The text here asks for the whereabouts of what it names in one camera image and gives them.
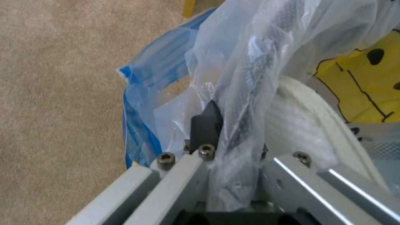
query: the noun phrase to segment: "blue plastic bag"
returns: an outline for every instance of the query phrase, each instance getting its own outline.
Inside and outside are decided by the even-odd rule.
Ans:
[[[117,69],[127,82],[122,116],[127,168],[133,162],[148,167],[162,152],[155,135],[152,113],[157,107],[156,95],[170,83],[189,74],[185,53],[193,47],[200,25],[214,10],[210,9],[168,31],[127,65]]]

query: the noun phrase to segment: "hex socket screw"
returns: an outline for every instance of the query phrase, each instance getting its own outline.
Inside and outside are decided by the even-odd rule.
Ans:
[[[170,170],[175,165],[175,155],[172,153],[161,153],[157,158],[157,165],[162,170]]]
[[[215,156],[215,148],[213,145],[204,144],[200,145],[199,149],[199,156],[205,161],[210,161],[214,159]]]

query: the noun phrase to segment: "beige carpet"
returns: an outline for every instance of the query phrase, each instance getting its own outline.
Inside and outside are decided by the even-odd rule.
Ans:
[[[0,224],[65,223],[124,172],[114,69],[183,3],[0,1]]]

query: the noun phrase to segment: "yellow object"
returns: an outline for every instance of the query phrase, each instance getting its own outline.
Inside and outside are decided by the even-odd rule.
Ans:
[[[349,123],[400,122],[400,31],[365,50],[321,61],[314,77]]]
[[[196,3],[196,0],[186,0],[185,1],[185,6],[183,7],[183,13],[182,16],[189,18],[193,14],[193,9],[194,5]]]

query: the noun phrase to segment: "gray metal bar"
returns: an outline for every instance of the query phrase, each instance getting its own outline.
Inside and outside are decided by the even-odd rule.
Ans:
[[[159,181],[157,172],[141,166],[131,167],[67,225],[122,224]]]
[[[206,187],[207,174],[197,152],[183,155],[124,224],[171,224],[182,209],[195,207]]]
[[[284,211],[304,208],[322,224],[379,224],[291,155],[273,158],[263,175],[263,186]]]
[[[320,176],[383,224],[400,224],[400,200],[345,165]]]

